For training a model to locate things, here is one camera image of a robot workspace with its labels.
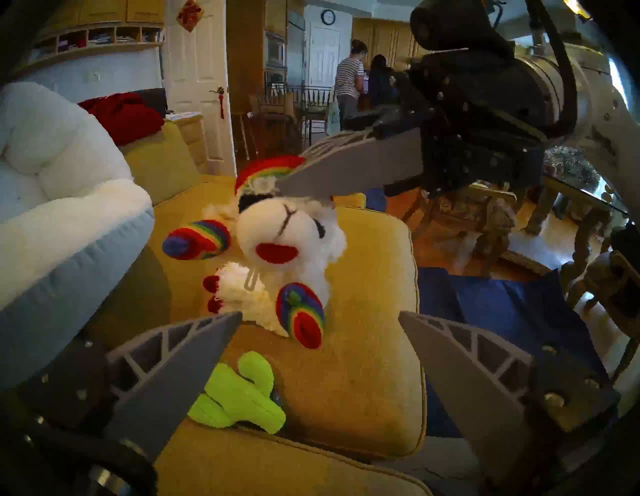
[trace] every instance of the red mouth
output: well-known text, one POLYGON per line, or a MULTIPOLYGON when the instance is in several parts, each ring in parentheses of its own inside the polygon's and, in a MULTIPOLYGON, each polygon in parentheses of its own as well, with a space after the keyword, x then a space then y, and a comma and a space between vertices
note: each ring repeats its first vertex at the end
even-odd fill
POLYGON ((255 247, 255 252, 270 264, 286 264, 298 256, 295 246, 274 243, 260 243, 255 247))

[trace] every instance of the wall clock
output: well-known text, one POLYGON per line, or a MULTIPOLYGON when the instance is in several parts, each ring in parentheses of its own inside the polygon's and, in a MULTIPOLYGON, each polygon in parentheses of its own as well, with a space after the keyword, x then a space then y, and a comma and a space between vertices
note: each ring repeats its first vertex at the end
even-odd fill
POLYGON ((320 18, 323 24, 331 26, 335 22, 335 12, 330 9, 325 9, 322 11, 322 14, 320 14, 320 18))

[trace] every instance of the wooden floor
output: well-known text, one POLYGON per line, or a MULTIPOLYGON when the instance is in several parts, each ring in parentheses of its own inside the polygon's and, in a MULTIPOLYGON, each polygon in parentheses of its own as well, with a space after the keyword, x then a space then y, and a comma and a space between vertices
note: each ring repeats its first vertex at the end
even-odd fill
MULTIPOLYGON (((387 213, 402 218, 417 194, 418 190, 414 189, 387 198, 387 213)), ((534 203, 525 201, 518 213, 514 231, 522 230, 527 225, 535 207, 534 203)), ((416 212, 408 221, 409 228, 413 230, 421 219, 422 213, 416 212)), ((543 241, 558 263, 562 264, 572 259, 577 229, 577 224, 569 218, 560 220, 551 214, 545 221, 540 236, 532 238, 535 241, 543 241)), ((418 267, 442 267, 452 275, 477 276, 483 262, 483 256, 473 252, 477 237, 477 234, 459 236, 457 231, 446 225, 432 222, 426 233, 414 241, 413 255, 418 267)), ((600 253, 600 241, 596 237, 591 238, 591 249, 593 259, 600 253)), ((540 276, 512 262, 499 259, 491 270, 491 277, 526 282, 540 276)), ((628 337, 620 332, 600 304, 590 312, 584 311, 584 304, 591 296, 590 293, 585 294, 576 311, 589 328, 593 345, 611 375, 620 362, 628 337)), ((640 353, 636 354, 630 367, 620 376, 616 389, 623 395, 620 412, 624 413, 640 397, 640 353)))

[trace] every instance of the yellow cushion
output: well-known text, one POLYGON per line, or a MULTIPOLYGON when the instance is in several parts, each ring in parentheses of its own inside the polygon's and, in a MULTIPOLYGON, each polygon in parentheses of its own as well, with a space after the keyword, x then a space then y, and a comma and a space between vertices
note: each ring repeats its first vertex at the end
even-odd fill
POLYGON ((156 461, 160 496, 425 496, 422 482, 387 468, 238 429, 185 420, 156 461))
POLYGON ((124 145, 120 151, 134 182, 151 196, 153 205, 200 182, 189 147, 173 122, 165 122, 157 133, 124 145))
MULTIPOLYGON (((155 326, 207 313, 206 261, 173 260, 161 248, 171 230, 232 196, 232 178, 205 180, 211 182, 156 206, 147 247, 87 324, 94 339, 113 348, 155 326)), ((267 358, 296 440, 359 459, 406 455, 426 427, 424 375, 397 320, 401 310, 419 307, 410 232, 379 212, 338 207, 337 213, 347 250, 327 269, 332 298, 322 348, 305 349, 245 323, 222 360, 234 366, 249 350, 267 358)))

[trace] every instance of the woman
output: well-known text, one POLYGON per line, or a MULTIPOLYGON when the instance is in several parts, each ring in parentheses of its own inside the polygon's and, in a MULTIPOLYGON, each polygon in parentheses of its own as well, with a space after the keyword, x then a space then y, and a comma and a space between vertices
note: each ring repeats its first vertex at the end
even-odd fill
POLYGON ((335 95, 340 108, 340 129, 344 119, 358 111, 358 97, 364 92, 364 66, 367 46, 360 40, 351 42, 351 55, 338 64, 335 73, 335 95))
POLYGON ((387 59, 384 55, 378 54, 371 61, 369 98, 372 107, 396 102, 397 92, 389 81, 392 72, 393 70, 387 67, 387 59))

